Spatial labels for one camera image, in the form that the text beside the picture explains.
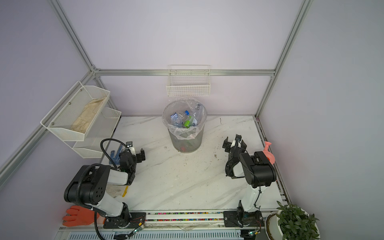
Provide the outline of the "green label clear bottle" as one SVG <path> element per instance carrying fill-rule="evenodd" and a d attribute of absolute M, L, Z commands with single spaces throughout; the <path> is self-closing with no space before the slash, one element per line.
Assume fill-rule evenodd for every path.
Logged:
<path fill-rule="evenodd" d="M 187 119 L 183 123 L 183 128 L 190 128 L 195 126 L 195 118 L 192 115 L 188 115 Z"/>

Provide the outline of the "clear bottle blue label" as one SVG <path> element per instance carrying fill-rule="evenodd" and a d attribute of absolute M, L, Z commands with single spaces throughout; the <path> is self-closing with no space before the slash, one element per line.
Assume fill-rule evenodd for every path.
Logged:
<path fill-rule="evenodd" d="M 178 113 L 174 113 L 170 116 L 170 124 L 177 128 L 183 127 L 183 116 Z"/>

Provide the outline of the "tall clear bottle white cap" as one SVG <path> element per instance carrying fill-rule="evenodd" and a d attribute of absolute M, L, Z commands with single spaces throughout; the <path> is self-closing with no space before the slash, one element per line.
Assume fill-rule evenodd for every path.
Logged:
<path fill-rule="evenodd" d="M 194 110 L 194 119 L 192 122 L 192 126 L 197 126 L 200 123 L 200 118 L 202 115 L 202 105 L 200 103 L 197 103 Z"/>

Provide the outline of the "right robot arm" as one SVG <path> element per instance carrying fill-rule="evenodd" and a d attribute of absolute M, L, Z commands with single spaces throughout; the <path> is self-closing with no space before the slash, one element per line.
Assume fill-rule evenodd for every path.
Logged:
<path fill-rule="evenodd" d="M 232 142 L 226 138 L 223 149 L 229 154 L 225 174 L 231 179 L 245 179 L 248 188 L 235 211 L 224 212 L 225 227 L 257 227 L 264 225 L 261 199 L 268 187 L 277 180 L 273 164 L 274 155 L 269 152 L 270 142 L 265 142 L 262 151 L 249 154 L 242 136 L 236 135 Z"/>

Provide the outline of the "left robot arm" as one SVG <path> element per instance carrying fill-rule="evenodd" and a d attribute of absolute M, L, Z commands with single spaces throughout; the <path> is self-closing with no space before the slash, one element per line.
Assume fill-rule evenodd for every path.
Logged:
<path fill-rule="evenodd" d="M 104 239 L 98 227 L 98 219 L 104 218 L 104 229 L 132 229 L 128 234 L 117 234 L 115 240 L 128 240 L 145 227 L 146 213 L 131 213 L 126 203 L 117 200 L 107 192 L 107 186 L 130 186 L 136 176 L 137 164 L 146 159 L 145 151 L 136 152 L 133 143 L 118 143 L 124 148 L 116 164 L 101 140 L 100 147 L 110 164 L 84 165 L 67 186 L 64 199 L 72 203 L 63 217 L 65 227 L 94 225 L 99 239 Z"/>

